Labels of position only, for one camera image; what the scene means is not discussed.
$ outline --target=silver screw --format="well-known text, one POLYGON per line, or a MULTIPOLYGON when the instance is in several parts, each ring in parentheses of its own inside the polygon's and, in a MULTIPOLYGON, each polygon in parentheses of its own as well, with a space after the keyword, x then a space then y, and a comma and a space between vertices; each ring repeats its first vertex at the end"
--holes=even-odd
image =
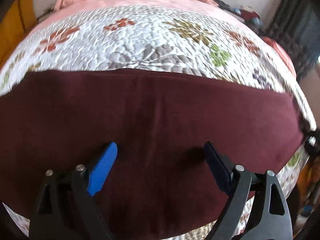
POLYGON ((76 170, 77 171, 83 171, 84 170, 84 165, 83 164, 79 164, 78 166, 76 166, 76 170))
POLYGON ((53 174, 53 170, 47 170, 45 174, 46 176, 50 177, 53 174))
POLYGON ((271 170, 268 170, 268 171, 267 171, 267 174, 268 174, 269 176, 271 176, 271 177, 273 177, 273 176, 275 175, 275 173, 274 173, 273 171, 271 171, 271 170))
POLYGON ((237 171, 244 171, 244 166, 242 166, 242 165, 236 165, 236 170, 237 171))

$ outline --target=floral bedspread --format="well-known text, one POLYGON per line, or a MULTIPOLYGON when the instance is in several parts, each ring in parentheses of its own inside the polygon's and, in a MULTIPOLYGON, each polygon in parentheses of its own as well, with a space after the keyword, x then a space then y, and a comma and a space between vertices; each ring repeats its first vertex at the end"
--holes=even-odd
MULTIPOLYGON (((292 93, 311 129, 316 122, 294 77, 278 54, 251 31, 195 12, 121 6, 83 12, 29 35, 0 72, 0 96, 28 71, 109 71, 135 68, 185 73, 292 93)), ((307 160, 300 147, 277 177, 285 196, 307 160)), ((236 234, 250 214, 243 212, 236 234)), ((11 217, 27 235, 29 220, 11 217)), ((171 239, 204 239, 213 222, 171 239)))

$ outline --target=bedspread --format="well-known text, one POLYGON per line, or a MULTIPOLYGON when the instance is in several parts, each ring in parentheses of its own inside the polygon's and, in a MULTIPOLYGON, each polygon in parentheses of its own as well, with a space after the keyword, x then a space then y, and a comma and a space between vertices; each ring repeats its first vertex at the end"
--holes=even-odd
MULTIPOLYGON (((292 93, 311 128, 316 127, 299 85, 278 54, 253 32, 207 15, 155 6, 82 12, 36 30, 1 70, 0 95, 9 93, 28 71, 120 68, 185 73, 292 93)), ((286 196, 306 159, 301 147, 277 175, 286 196)), ((252 201, 236 233, 244 229, 252 201)), ((212 225, 172 239, 203 239, 212 225)))

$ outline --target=blue gripper pad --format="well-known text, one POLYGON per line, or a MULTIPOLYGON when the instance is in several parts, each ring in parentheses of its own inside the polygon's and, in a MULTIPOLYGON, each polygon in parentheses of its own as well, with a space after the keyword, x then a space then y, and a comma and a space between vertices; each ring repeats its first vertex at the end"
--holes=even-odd
POLYGON ((90 196, 93 196, 95 193, 99 192, 102 189, 102 186, 111 170, 111 167, 115 162, 117 152, 117 144, 111 142, 100 160, 98 160, 96 166, 89 174, 89 184, 87 192, 90 196))

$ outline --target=red flower print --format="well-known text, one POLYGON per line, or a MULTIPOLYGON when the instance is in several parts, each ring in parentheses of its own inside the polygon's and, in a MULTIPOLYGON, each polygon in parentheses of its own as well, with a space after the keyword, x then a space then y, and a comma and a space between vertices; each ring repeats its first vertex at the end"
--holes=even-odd
POLYGON ((40 41, 39 47, 36 48, 33 55, 35 55, 40 51, 42 51, 42 54, 43 54, 46 51, 55 50, 57 44, 67 41, 69 39, 70 34, 75 33, 79 30, 80 30, 79 27, 75 27, 75 28, 63 29, 63 30, 59 30, 54 33, 51 33, 49 39, 44 39, 40 41))
POLYGON ((127 25, 134 25, 135 22, 128 20, 128 18, 122 18, 121 20, 116 21, 116 23, 104 26, 103 29, 107 31, 116 31, 118 28, 125 27, 127 25))

